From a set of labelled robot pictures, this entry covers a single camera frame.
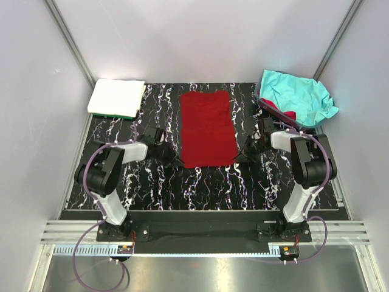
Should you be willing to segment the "red t shirt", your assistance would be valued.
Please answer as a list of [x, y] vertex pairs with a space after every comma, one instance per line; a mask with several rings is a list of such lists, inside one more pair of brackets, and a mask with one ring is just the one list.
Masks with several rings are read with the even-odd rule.
[[227, 91], [180, 96], [181, 159], [185, 168], [232, 165], [238, 155]]

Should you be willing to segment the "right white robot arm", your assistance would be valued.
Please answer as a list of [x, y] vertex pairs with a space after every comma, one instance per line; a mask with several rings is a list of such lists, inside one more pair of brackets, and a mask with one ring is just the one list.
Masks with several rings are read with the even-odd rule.
[[289, 241], [305, 231], [309, 210], [328, 181], [337, 176], [337, 166], [326, 135], [307, 134], [290, 125], [279, 130], [279, 124], [271, 118], [261, 119], [235, 161], [258, 162], [261, 154], [270, 150], [291, 154], [294, 188], [274, 229], [268, 233]]

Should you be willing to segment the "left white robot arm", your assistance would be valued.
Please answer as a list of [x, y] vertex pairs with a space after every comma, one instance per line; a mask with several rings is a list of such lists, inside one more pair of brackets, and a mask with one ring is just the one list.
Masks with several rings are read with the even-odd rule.
[[155, 159], [164, 167], [184, 166], [167, 141], [166, 131], [147, 128], [132, 141], [93, 141], [75, 171], [74, 181], [93, 199], [102, 213], [102, 232], [116, 240], [124, 241], [134, 234], [131, 217], [117, 193], [122, 165], [147, 159]]

